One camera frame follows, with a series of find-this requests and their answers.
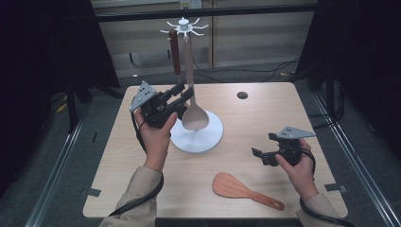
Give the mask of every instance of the spatula handle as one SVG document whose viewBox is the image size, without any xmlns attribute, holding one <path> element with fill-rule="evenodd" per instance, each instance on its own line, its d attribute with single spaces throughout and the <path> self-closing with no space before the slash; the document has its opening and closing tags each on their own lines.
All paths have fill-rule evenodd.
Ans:
<svg viewBox="0 0 401 227">
<path fill-rule="evenodd" d="M 280 211 L 284 210 L 284 204 L 282 202 L 275 200 L 273 198 L 270 198 L 268 196 L 262 195 L 260 193 L 252 192 L 251 199 L 253 201 L 260 202 L 260 203 L 267 205 L 271 208 L 274 208 L 276 210 L 280 210 Z"/>
</svg>

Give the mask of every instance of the white round base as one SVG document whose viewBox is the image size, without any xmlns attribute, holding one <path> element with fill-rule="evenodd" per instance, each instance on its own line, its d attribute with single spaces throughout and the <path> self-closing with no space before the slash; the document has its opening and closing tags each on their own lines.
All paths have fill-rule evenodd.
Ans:
<svg viewBox="0 0 401 227">
<path fill-rule="evenodd" d="M 183 127 L 180 119 L 171 129 L 171 141 L 184 152 L 200 154 L 213 148 L 223 135 L 223 125 L 220 119 L 211 112 L 206 111 L 209 116 L 209 125 L 199 131 L 188 131 Z"/>
</svg>

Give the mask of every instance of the wooden spatula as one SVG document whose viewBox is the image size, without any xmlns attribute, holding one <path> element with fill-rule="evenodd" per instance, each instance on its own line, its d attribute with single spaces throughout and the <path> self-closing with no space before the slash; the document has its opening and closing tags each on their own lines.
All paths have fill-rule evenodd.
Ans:
<svg viewBox="0 0 401 227">
<path fill-rule="evenodd" d="M 251 191 L 244 183 L 233 175 L 220 172 L 213 180 L 213 191 L 225 198 L 247 198 L 260 202 L 276 210 L 284 210 L 284 204 L 278 200 Z"/>
</svg>

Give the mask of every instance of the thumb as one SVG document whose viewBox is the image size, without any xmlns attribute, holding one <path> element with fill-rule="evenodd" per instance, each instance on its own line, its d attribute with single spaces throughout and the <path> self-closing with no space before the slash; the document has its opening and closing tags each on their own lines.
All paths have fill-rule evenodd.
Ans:
<svg viewBox="0 0 401 227">
<path fill-rule="evenodd" d="M 285 158 L 283 158 L 283 156 L 281 156 L 280 154 L 276 154 L 275 159 L 276 159 L 277 163 L 280 165 L 280 167 L 283 168 L 284 171 L 289 175 L 293 168 L 287 162 L 287 160 Z"/>
<path fill-rule="evenodd" d="M 165 125 L 163 126 L 163 130 L 165 131 L 171 131 L 173 128 L 174 124 L 176 123 L 178 118 L 178 114 L 176 112 L 172 113 L 171 116 L 168 118 L 168 120 L 165 122 Z"/>
</svg>

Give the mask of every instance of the ladle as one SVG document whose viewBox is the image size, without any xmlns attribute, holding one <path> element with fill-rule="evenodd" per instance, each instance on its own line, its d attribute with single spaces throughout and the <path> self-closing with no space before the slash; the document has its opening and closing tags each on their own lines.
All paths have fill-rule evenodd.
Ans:
<svg viewBox="0 0 401 227">
<path fill-rule="evenodd" d="M 188 87 L 192 86 L 195 94 L 192 44 L 191 38 L 186 35 L 183 37 L 183 56 Z M 188 110 L 183 113 L 183 127 L 189 131 L 198 131 L 206 128 L 209 125 L 209 116 L 206 111 L 198 106 L 195 100 L 195 95 L 193 95 L 189 100 L 190 106 Z"/>
</svg>

